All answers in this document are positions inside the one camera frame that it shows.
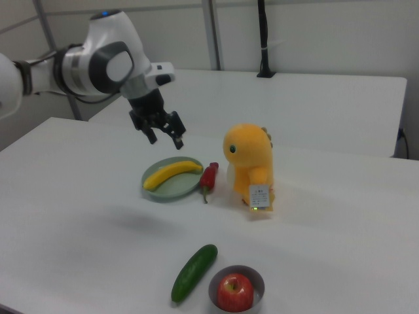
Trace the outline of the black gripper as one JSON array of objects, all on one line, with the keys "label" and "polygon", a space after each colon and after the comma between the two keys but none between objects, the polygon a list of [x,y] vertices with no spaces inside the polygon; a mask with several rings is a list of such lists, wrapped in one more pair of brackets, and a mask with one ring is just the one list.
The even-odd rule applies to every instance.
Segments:
[{"label": "black gripper", "polygon": [[150,144],[157,141],[152,128],[162,128],[162,131],[172,138],[177,150],[183,147],[183,134],[186,128],[176,111],[166,113],[164,100],[160,90],[153,90],[149,94],[128,100],[132,110],[130,118],[136,130],[141,131]]}]

